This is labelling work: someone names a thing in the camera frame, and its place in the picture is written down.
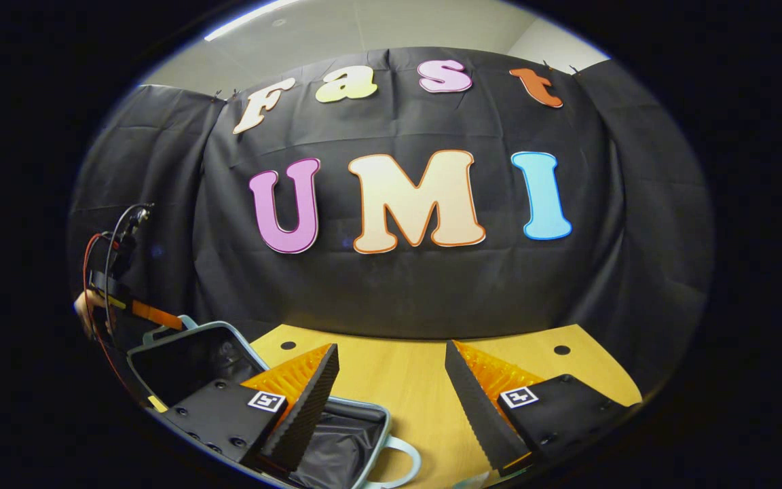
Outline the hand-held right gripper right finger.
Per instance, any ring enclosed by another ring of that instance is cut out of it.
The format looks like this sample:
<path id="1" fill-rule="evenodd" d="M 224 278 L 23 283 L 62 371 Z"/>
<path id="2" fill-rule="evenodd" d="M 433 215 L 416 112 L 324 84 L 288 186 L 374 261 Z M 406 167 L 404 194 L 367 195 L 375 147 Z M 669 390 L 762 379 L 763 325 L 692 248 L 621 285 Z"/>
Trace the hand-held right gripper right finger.
<path id="1" fill-rule="evenodd" d="M 500 475 L 571 457 L 634 408 L 574 375 L 541 378 L 457 340 L 447 341 L 444 366 L 482 452 Z"/>

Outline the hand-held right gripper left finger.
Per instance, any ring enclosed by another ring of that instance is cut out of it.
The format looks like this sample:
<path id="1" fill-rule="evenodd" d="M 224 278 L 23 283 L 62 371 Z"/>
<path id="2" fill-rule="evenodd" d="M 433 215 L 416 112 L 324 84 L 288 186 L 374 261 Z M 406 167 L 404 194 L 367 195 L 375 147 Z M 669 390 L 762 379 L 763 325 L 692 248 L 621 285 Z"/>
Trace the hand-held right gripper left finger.
<path id="1" fill-rule="evenodd" d="M 164 418 L 234 463 L 290 473 L 301 463 L 338 372 L 337 344 L 324 344 L 249 380 L 211 380 Z"/>

